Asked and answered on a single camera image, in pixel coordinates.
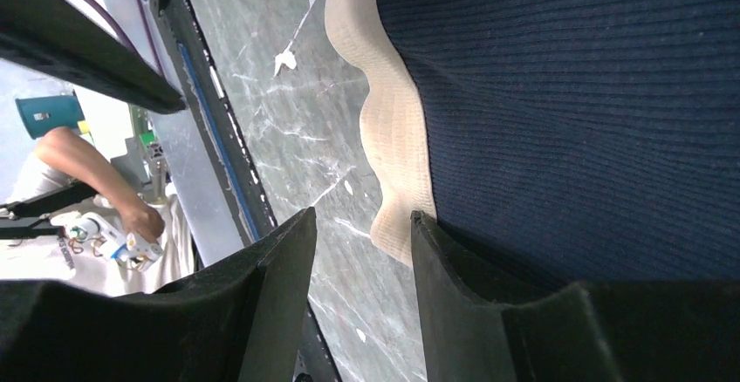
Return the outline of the navy underwear beige waistband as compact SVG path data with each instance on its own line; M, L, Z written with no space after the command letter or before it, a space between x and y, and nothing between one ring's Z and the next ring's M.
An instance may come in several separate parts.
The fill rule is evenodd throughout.
M372 244L543 288L739 277L739 0L326 0L367 77Z

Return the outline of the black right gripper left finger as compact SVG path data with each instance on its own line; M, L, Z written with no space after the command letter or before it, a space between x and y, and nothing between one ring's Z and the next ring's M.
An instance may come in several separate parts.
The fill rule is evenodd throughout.
M1 284L4 381L290 381L317 241L305 208L152 294Z

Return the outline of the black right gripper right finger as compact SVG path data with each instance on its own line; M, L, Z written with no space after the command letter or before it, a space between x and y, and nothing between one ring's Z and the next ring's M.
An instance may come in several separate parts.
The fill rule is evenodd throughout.
M431 381L736 381L736 282L576 282L547 292L411 216Z

